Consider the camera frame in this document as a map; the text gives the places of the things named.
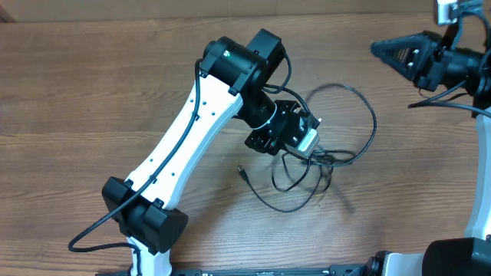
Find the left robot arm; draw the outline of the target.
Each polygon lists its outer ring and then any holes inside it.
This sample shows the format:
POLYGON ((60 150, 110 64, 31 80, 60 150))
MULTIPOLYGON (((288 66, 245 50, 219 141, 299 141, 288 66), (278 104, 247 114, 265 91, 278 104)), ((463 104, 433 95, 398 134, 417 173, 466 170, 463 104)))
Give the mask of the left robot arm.
POLYGON ((151 154, 125 179, 109 178, 102 196, 132 250, 132 275, 168 275, 170 249, 188 222, 177 205, 192 171, 233 117, 251 129, 248 148, 310 159, 318 120, 300 97, 273 100, 269 78, 287 59, 280 37, 261 30, 247 44, 210 42, 196 62, 193 88, 151 154))

